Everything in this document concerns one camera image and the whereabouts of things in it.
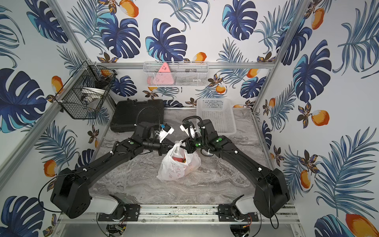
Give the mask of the white plastic bag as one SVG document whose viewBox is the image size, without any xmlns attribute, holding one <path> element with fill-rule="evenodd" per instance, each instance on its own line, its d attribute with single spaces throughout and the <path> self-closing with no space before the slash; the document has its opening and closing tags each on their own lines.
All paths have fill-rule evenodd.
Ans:
<svg viewBox="0 0 379 237">
<path fill-rule="evenodd" d="M 184 141 L 177 141 L 163 158 L 157 178 L 160 181 L 174 181 L 196 171 L 201 166 L 197 152 L 188 153 L 181 146 Z"/>
</svg>

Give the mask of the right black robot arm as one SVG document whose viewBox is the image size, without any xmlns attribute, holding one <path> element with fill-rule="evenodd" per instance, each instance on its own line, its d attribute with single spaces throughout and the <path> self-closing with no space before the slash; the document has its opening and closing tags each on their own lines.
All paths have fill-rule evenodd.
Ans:
<svg viewBox="0 0 379 237">
<path fill-rule="evenodd" d="M 197 150 L 215 155 L 234 166 L 255 187 L 253 195 L 241 195 L 231 204 L 232 216 L 258 212 L 272 218 L 289 201 L 284 174 L 271 170 L 243 153 L 228 137 L 219 135 L 209 119 L 190 116 L 182 121 L 181 130 L 188 134 L 183 148 L 190 154 Z"/>
</svg>

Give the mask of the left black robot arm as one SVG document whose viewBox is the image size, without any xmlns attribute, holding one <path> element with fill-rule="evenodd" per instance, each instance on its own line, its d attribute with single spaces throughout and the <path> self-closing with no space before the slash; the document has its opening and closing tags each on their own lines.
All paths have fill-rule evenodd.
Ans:
<svg viewBox="0 0 379 237">
<path fill-rule="evenodd" d="M 167 154 L 174 146 L 167 136 L 173 132 L 174 128 L 162 121 L 157 131 L 152 123 L 137 121 L 133 135 L 121 142 L 116 141 L 107 154 L 74 170 L 62 170 L 54 182 L 50 201 L 71 219 L 88 212 L 109 215 L 114 221 L 124 219 L 126 210 L 122 200 L 115 196 L 92 196 L 90 188 L 100 178 L 145 150 Z"/>
</svg>

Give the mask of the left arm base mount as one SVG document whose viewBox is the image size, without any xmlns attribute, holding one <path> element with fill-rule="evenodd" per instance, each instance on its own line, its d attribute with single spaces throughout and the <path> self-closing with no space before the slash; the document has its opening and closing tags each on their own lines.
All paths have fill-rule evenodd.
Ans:
<svg viewBox="0 0 379 237">
<path fill-rule="evenodd" d="M 110 222 L 110 221 L 138 221 L 141 206 L 139 204 L 127 204 L 119 197 L 110 195 L 111 198 L 117 201 L 117 206 L 111 214 L 100 213 L 98 214 L 97 221 Z"/>
</svg>

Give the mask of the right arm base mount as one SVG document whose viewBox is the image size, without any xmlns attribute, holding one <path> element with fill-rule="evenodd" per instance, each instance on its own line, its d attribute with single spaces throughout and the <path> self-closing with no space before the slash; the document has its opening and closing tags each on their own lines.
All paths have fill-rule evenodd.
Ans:
<svg viewBox="0 0 379 237">
<path fill-rule="evenodd" d="M 215 214 L 220 222 L 258 222 L 258 209 L 254 204 L 254 196 L 241 195 L 230 204 L 220 204 Z"/>
</svg>

